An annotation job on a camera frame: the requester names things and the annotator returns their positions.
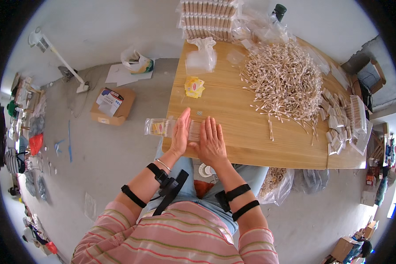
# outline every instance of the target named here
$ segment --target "black strap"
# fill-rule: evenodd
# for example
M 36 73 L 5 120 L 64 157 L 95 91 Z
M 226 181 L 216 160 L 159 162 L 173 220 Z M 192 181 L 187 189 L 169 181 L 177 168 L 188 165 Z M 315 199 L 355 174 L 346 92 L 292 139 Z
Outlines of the black strap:
M 121 191 L 127 195 L 134 203 L 136 203 L 139 207 L 144 208 L 147 206 L 146 203 L 144 203 L 138 196 L 136 196 L 132 191 L 130 190 L 129 186 L 123 185 L 121 188 Z
M 246 193 L 249 190 L 251 190 L 251 188 L 249 187 L 248 184 L 245 183 L 245 184 L 243 184 L 243 185 L 241 185 L 239 187 L 234 188 L 231 191 L 228 191 L 226 193 L 226 200 L 228 202 L 231 202 L 231 201 L 233 201 L 234 198 L 238 197 L 239 195 L 242 195 L 242 194 Z
M 169 183 L 169 176 L 164 170 L 159 169 L 157 165 L 150 163 L 147 168 L 154 173 L 154 178 L 160 183 L 160 189 L 164 188 Z
M 184 171 L 181 170 L 179 175 L 176 178 L 176 182 L 178 183 L 176 187 L 174 187 L 171 192 L 167 193 L 164 196 L 163 201 L 159 204 L 159 206 L 155 209 L 154 211 L 154 215 L 160 215 L 164 209 L 166 209 L 166 207 L 169 206 L 169 204 L 174 200 L 174 198 L 177 196 L 177 194 L 179 193 L 180 189 L 182 189 L 182 186 L 184 185 L 187 177 L 189 176 L 189 174 Z
M 247 203 L 244 205 L 241 209 L 237 210 L 235 213 L 232 214 L 233 221 L 236 222 L 239 217 L 241 217 L 243 214 L 248 212 L 250 209 L 260 205 L 260 203 L 257 200 L 253 200 L 250 203 Z

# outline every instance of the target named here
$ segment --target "orange cloth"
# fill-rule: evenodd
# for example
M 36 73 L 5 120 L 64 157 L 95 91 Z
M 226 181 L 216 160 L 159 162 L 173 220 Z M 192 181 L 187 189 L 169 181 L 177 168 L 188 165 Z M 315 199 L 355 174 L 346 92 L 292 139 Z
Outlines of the orange cloth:
M 197 192 L 197 197 L 202 199 L 204 195 L 214 186 L 214 183 L 194 180 L 194 186 L 195 191 Z

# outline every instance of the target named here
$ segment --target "small label sticker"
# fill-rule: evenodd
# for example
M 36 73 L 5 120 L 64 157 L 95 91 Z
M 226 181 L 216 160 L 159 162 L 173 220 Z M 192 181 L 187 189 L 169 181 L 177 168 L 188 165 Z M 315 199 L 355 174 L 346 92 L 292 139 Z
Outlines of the small label sticker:
M 108 119 L 106 119 L 106 118 L 101 118 L 101 117 L 98 118 L 98 122 L 104 123 L 104 124 L 110 124 L 110 122 L 109 122 Z

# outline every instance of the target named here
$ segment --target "wooden tabletop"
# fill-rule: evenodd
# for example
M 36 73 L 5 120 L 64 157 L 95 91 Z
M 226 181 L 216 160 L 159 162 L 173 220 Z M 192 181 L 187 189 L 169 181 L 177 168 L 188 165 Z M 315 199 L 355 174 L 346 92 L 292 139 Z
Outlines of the wooden tabletop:
M 255 104 L 253 102 L 255 94 L 242 88 L 247 84 L 242 82 L 239 77 L 239 67 L 232 67 L 232 64 L 226 59 L 232 49 L 243 54 L 247 54 L 247 50 L 241 46 L 224 42 L 217 42 L 214 49 L 217 52 L 217 64 L 214 72 L 198 75 L 205 82 L 206 89 L 202 93 L 202 97 L 198 99 L 186 97 L 184 88 L 187 76 L 185 58 L 187 53 L 197 50 L 197 47 L 185 41 L 173 83 L 167 117 L 178 117 L 186 107 L 191 108 L 191 119 L 193 120 L 201 121 L 209 115 L 214 117 L 217 123 L 222 124 L 227 155 L 232 163 L 281 168 L 325 169 L 329 162 L 332 168 L 347 166 L 356 168 L 355 162 L 347 165 L 348 160 L 351 161 L 352 158 L 342 158 L 346 153 L 353 154 L 351 146 L 342 151 L 340 158 L 338 155 L 335 155 L 338 156 L 337 158 L 334 158 L 334 155 L 328 157 L 325 137 L 328 125 L 327 122 L 321 120 L 317 125 L 319 140 L 314 139 L 313 145 L 311 145 L 312 131 L 310 128 L 306 127 L 309 132 L 307 134 L 300 125 L 293 121 L 281 123 L 274 118 L 271 121 L 275 140 L 270 140 L 267 115 L 259 114 L 249 106 Z M 321 54 L 329 62 L 332 61 L 325 54 Z M 331 73 L 327 77 L 324 75 L 323 77 L 324 85 L 329 91 L 340 92 L 345 98 L 349 98 L 348 92 Z M 164 138 L 162 147 L 164 152 L 169 149 L 170 144 L 171 139 Z M 361 158 L 363 157 L 357 151 L 355 152 Z M 185 156 L 197 158 L 195 152 L 189 147 Z

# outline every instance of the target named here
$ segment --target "pink striped shirt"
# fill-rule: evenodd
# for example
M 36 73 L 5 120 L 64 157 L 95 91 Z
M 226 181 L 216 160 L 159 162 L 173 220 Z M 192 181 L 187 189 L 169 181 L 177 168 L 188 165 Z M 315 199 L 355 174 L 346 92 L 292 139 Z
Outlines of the pink striped shirt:
M 124 204 L 109 203 L 71 263 L 279 263 L 269 229 L 248 230 L 237 250 L 227 226 L 199 204 L 178 202 L 152 214 L 135 224 Z

